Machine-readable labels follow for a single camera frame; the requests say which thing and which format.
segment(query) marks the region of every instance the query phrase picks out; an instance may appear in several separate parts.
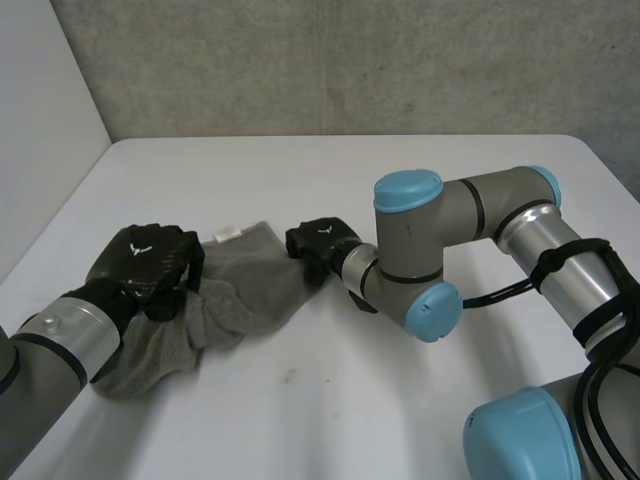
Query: sock tag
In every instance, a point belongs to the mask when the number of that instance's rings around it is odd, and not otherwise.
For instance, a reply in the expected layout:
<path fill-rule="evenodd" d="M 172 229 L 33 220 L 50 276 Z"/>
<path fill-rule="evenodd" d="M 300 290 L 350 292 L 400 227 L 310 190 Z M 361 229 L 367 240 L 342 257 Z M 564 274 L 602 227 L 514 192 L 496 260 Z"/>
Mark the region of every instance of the sock tag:
<path fill-rule="evenodd" d="M 213 233 L 213 238 L 218 243 L 224 243 L 233 238 L 237 238 L 242 235 L 242 230 L 236 225 L 231 225 Z"/>

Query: gray wall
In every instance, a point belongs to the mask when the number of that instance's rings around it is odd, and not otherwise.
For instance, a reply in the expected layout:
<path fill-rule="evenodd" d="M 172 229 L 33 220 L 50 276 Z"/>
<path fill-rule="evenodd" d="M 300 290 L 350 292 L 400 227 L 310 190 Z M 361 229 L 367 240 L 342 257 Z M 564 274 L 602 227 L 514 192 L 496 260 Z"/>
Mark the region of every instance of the gray wall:
<path fill-rule="evenodd" d="M 114 141 L 565 133 L 640 198 L 639 0 L 52 3 Z"/>

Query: table surface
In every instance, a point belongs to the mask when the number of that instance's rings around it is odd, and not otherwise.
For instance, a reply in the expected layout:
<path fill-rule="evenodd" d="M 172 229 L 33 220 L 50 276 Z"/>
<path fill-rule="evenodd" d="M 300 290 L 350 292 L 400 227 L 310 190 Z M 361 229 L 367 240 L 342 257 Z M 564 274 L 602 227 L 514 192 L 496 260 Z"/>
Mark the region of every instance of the table surface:
<path fill-rule="evenodd" d="M 178 224 L 202 241 L 267 220 L 275 232 L 340 216 L 375 243 L 373 185 L 428 168 L 444 180 L 541 165 L 564 218 L 612 241 L 632 273 L 640 208 L 579 140 L 566 136 L 139 139 L 113 145 L 0 285 L 13 332 L 78 287 L 121 227 Z M 490 241 L 448 249 L 463 296 L 523 278 Z M 571 331 L 531 292 L 465 312 L 435 344 L 359 312 L 337 281 L 273 335 L 152 395 L 109 402 L 86 389 L 15 479 L 468 479 L 462 428 L 476 406 L 580 371 Z"/>

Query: fabric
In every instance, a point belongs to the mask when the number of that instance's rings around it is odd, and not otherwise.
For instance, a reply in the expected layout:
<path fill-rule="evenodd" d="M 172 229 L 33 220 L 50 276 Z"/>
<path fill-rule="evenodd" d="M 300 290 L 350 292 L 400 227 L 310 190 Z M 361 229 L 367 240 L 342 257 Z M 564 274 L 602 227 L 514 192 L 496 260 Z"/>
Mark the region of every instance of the fabric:
<path fill-rule="evenodd" d="M 196 366 L 206 347 L 235 347 L 246 335 L 280 328 L 313 293 L 302 262 L 287 257 L 271 228 L 260 223 L 223 243 L 204 243 L 200 291 L 188 292 L 175 320 L 132 320 L 115 368 L 93 384 L 99 395 L 142 395 L 162 378 Z"/>

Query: light blue joint cap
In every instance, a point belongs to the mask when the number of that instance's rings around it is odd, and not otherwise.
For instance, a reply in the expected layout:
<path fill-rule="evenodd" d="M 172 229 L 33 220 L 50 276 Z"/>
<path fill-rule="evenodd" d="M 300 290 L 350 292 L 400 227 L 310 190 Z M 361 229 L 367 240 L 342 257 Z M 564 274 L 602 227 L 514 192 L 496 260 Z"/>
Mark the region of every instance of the light blue joint cap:
<path fill-rule="evenodd" d="M 401 170 L 376 182 L 373 206 L 382 213 L 406 212 L 431 202 L 443 188 L 442 179 L 431 170 Z"/>
<path fill-rule="evenodd" d="M 462 296 L 448 282 L 428 288 L 407 312 L 404 328 L 423 342 L 435 342 L 448 335 L 462 315 Z"/>
<path fill-rule="evenodd" d="M 535 170 L 540 175 L 544 177 L 544 179 L 549 182 L 551 185 L 551 189 L 553 190 L 553 196 L 556 200 L 556 207 L 560 208 L 560 204 L 562 203 L 562 191 L 560 190 L 560 184 L 558 183 L 558 179 L 544 167 L 538 167 L 537 165 L 530 165 L 529 168 Z"/>
<path fill-rule="evenodd" d="M 473 480 L 581 480 L 569 423 L 543 388 L 476 408 L 464 428 Z"/>

